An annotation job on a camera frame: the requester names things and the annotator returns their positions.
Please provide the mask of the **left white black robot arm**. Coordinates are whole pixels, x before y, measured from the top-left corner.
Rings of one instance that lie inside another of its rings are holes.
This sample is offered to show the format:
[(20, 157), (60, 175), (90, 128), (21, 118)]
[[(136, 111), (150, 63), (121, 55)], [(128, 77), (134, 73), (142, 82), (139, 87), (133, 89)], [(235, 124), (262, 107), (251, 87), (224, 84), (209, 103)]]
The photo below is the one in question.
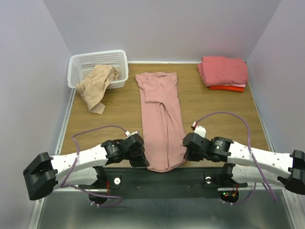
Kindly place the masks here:
[(135, 132), (125, 139), (107, 140), (78, 153), (40, 153), (23, 171), (29, 199), (42, 199), (64, 187), (98, 189), (108, 180), (104, 167), (123, 160), (128, 160), (132, 167), (148, 167), (143, 145), (142, 137)]

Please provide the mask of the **dusty pink t shirt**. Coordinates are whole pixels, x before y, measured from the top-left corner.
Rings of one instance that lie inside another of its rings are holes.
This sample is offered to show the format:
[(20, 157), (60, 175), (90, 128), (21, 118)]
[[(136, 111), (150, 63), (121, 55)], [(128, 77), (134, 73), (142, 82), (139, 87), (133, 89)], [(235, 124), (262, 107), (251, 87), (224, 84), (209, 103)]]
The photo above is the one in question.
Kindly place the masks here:
[(176, 73), (142, 73), (139, 86), (145, 157), (149, 169), (167, 172), (185, 162), (185, 132)]

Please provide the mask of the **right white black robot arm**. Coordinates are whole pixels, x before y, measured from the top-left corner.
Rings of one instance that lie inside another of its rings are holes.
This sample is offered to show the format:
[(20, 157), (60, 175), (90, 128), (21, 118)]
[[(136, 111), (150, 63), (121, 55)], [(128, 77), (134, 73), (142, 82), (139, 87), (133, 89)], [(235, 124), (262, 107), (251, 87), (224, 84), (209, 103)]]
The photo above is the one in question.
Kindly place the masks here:
[(224, 162), (229, 166), (229, 177), (237, 183), (262, 183), (277, 185), (304, 195), (305, 154), (275, 153), (257, 148), (249, 149), (232, 139), (215, 137), (211, 140), (197, 133), (188, 133), (183, 139), (190, 161), (209, 160)]

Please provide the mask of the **white plastic laundry basket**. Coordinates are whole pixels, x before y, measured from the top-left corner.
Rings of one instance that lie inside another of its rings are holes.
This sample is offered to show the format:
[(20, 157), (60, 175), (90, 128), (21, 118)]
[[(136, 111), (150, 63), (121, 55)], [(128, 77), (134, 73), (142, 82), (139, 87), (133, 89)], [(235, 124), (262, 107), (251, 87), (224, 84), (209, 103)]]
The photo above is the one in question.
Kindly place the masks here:
[(129, 69), (127, 56), (123, 50), (91, 52), (72, 56), (68, 65), (68, 86), (74, 89), (75, 85), (88, 76), (96, 65), (111, 65), (119, 72), (118, 79), (111, 82), (108, 89), (124, 87), (128, 80)]

